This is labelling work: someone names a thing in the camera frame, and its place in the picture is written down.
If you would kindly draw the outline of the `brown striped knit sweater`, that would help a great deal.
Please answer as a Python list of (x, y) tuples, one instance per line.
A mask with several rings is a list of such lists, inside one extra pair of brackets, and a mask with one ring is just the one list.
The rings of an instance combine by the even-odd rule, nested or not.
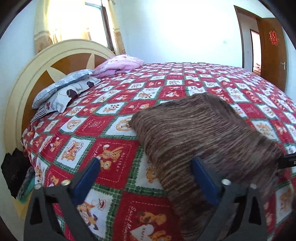
[(136, 112), (129, 122), (180, 218), (184, 240), (195, 240), (214, 212), (191, 172), (195, 157), (223, 178), (255, 184), (269, 201), (283, 153), (221, 98), (194, 94)]

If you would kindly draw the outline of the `black bedside items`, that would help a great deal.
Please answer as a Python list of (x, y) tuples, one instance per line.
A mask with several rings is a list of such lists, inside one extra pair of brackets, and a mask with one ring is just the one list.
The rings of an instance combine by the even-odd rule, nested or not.
[(35, 171), (29, 158), (15, 148), (12, 154), (5, 154), (1, 171), (11, 196), (25, 203), (35, 183)]

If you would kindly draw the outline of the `red patchwork bear quilt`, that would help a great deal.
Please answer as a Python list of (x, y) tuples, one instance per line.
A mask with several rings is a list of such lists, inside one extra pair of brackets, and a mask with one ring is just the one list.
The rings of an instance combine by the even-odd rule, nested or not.
[(63, 113), (24, 130), (35, 183), (56, 186), (97, 157), (99, 176), (78, 211), (99, 240), (182, 240), (156, 170), (128, 123), (137, 111), (204, 92), (228, 102), (285, 153), (295, 152), (295, 104), (265, 79), (218, 64), (146, 64), (103, 78)]

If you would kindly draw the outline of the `brown wooden door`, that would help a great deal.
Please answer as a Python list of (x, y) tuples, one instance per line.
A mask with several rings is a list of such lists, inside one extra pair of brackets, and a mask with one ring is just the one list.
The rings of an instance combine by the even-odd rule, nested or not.
[[(261, 43), (261, 77), (285, 91), (287, 81), (287, 50), (282, 26), (276, 18), (260, 18), (257, 20)], [(275, 31), (278, 45), (272, 45), (269, 32)]]

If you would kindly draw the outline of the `white black-dotted pillow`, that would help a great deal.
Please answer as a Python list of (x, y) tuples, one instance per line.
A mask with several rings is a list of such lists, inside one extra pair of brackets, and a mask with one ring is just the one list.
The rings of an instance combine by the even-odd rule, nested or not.
[(62, 87), (42, 102), (30, 123), (52, 112), (57, 111), (63, 113), (70, 101), (79, 96), (82, 92), (94, 87), (99, 82), (100, 79), (91, 76)]

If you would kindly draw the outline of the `red paper door decoration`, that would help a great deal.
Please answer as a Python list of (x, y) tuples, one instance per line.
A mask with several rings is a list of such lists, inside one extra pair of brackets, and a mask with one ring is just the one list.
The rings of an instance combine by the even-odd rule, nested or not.
[(280, 41), (280, 40), (278, 39), (277, 34), (276, 34), (275, 31), (270, 31), (270, 32), (269, 32), (269, 40), (270, 40), (271, 44), (272, 44), (272, 45), (275, 45), (275, 46), (277, 46), (278, 43), (279, 43), (279, 41)]

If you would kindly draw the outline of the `grey patterned pillow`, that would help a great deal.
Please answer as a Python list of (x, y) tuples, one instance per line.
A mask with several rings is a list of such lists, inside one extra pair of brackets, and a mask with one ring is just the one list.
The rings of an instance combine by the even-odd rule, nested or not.
[(83, 69), (78, 70), (75, 72), (72, 72), (62, 79), (60, 79), (58, 82), (55, 82), (45, 89), (41, 90), (35, 97), (32, 109), (37, 109), (40, 107), (40, 105), (45, 102), (48, 98), (50, 98), (54, 93), (56, 93), (59, 89), (66, 87), (72, 83), (76, 83), (80, 80), (84, 80), (88, 76), (90, 76), (94, 71), (90, 69)]

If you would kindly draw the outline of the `cream and brown headboard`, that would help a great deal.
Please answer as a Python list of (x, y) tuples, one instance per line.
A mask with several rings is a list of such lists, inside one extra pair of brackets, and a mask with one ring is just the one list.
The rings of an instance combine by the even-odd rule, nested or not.
[(20, 139), (36, 112), (33, 100), (42, 89), (71, 72), (94, 69), (112, 57), (114, 53), (103, 45), (81, 39), (62, 41), (39, 52), (19, 73), (8, 99), (4, 119), (6, 152), (22, 149)]

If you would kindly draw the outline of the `pink folded blanket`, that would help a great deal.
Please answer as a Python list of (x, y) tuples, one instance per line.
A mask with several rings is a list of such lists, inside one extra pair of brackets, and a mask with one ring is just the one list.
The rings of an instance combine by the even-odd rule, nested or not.
[(137, 58), (132, 57), (127, 54), (122, 54), (115, 56), (104, 63), (98, 65), (92, 76), (95, 78), (104, 78), (108, 76), (116, 75), (117, 73), (123, 73), (126, 71), (132, 71), (137, 68), (140, 68), (144, 65), (144, 61)]

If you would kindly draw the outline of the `window with dark frame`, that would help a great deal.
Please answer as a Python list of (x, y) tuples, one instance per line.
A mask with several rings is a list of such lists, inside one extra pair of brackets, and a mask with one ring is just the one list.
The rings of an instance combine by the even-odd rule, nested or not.
[(90, 39), (115, 53), (106, 7), (102, 2), (95, 3), (95, 1), (86, 1), (85, 6), (89, 13)]

